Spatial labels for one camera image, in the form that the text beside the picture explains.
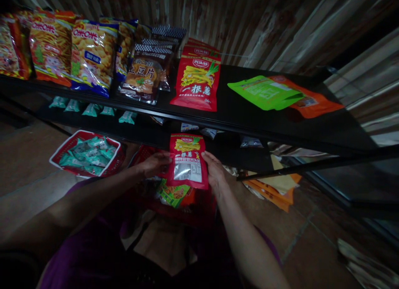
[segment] hand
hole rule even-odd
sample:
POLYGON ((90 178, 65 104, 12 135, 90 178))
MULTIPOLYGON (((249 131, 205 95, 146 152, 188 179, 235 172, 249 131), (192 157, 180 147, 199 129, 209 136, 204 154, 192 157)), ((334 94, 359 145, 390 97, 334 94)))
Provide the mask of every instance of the hand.
POLYGON ((227 185, 229 181, 234 181, 233 177, 224 169, 222 163, 210 152, 202 152, 202 158, 208 164, 208 182, 214 190, 219 190, 222 185, 227 185))
POLYGON ((169 156, 169 152, 155 153, 142 163, 136 165, 136 167, 144 175, 144 178, 151 178, 166 170, 167 165, 172 162, 169 156))

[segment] black metal shelf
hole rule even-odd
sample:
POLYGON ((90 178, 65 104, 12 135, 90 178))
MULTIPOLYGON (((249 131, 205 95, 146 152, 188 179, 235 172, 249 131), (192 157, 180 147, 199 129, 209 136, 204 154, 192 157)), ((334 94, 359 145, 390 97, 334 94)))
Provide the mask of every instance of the black metal shelf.
MULTIPOLYGON (((176 79, 175 73, 176 70, 172 70, 171 80, 176 79)), ((277 74, 276 72, 222 65, 217 91, 217 112, 170 105, 170 100, 175 97, 174 89, 172 92, 160 92, 158 102, 153 106, 117 96, 115 89, 111 90, 110 99, 105 99, 92 94, 72 91, 51 82, 23 81, 0 76, 0 84, 4 89, 41 91, 121 110, 136 111, 217 130, 237 132, 334 155, 354 156, 376 149, 375 143, 345 109, 314 119, 303 119, 299 112, 291 108, 281 111, 263 111, 227 86, 229 82, 238 82, 258 75, 273 76, 277 74)), ((308 88, 310 86, 309 77, 284 75, 298 85, 308 88)), ((337 101, 324 85, 312 90, 322 93, 331 101, 337 101)))
MULTIPOLYGON (((78 112, 64 112, 60 108, 42 106, 36 113, 41 119, 63 125, 79 127, 84 130, 134 141, 157 148, 169 150, 171 133, 180 133, 181 123, 166 121, 158 125, 148 115, 139 114, 135 124, 119 123, 123 111, 117 111, 115 116, 98 115, 83 116, 78 112)), ((187 133, 200 134, 198 131, 187 133)), ((267 148, 240 148, 240 137, 236 133, 219 133, 214 140, 204 136, 206 149, 219 158, 223 164, 246 170, 262 172, 272 170, 269 150, 267 148)))

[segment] red plastic basket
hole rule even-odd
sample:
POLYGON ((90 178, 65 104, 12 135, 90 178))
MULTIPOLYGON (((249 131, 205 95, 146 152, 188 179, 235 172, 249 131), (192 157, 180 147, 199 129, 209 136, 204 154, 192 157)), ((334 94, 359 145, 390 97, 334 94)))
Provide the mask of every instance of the red plastic basket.
POLYGON ((120 166, 122 165, 123 161, 125 160, 125 154, 121 149, 121 144, 113 139, 110 139, 106 137, 107 143, 114 146, 116 148, 115 154, 112 157, 111 161, 108 162, 108 165, 103 169, 103 171, 100 173, 100 175, 96 176, 91 173, 86 172, 85 170, 82 170, 80 168, 75 168, 75 167, 61 167, 59 166, 59 161, 61 160, 61 157, 68 152, 71 148, 76 146, 78 142, 78 138, 80 138, 83 141, 92 139, 94 137, 103 137, 103 135, 96 134, 93 132, 89 131, 84 131, 84 130, 78 130, 75 132, 74 135, 69 137, 64 143, 55 151, 53 156, 49 159, 49 162, 66 171, 69 171, 73 173, 74 175, 81 176, 83 178, 91 178, 91 177, 108 177, 111 175, 114 175, 118 172, 120 166))

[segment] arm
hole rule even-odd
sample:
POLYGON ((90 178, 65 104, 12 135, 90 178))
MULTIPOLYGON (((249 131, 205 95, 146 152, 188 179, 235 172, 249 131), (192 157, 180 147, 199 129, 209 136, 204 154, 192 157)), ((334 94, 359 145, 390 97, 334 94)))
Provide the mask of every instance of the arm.
POLYGON ((208 163, 209 183, 226 228, 236 264, 245 278, 257 288, 290 288, 273 253, 240 208, 229 183, 232 176, 209 152, 202 154, 208 163))
POLYGON ((160 173, 169 163, 169 153, 156 153, 136 166, 83 186, 19 227, 1 244, 1 249, 23 249, 46 263, 74 231, 137 182, 160 173))

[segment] forearm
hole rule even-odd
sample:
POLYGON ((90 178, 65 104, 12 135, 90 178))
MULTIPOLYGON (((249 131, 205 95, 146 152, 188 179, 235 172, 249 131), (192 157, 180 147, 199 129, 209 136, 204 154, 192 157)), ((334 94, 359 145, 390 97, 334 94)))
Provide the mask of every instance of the forearm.
POLYGON ((242 211, 227 182, 215 191, 230 247, 242 274, 257 288, 289 288, 273 253, 242 211))
POLYGON ((137 167, 71 192, 19 227, 3 249, 25 249, 48 261, 62 242, 143 178, 137 167))

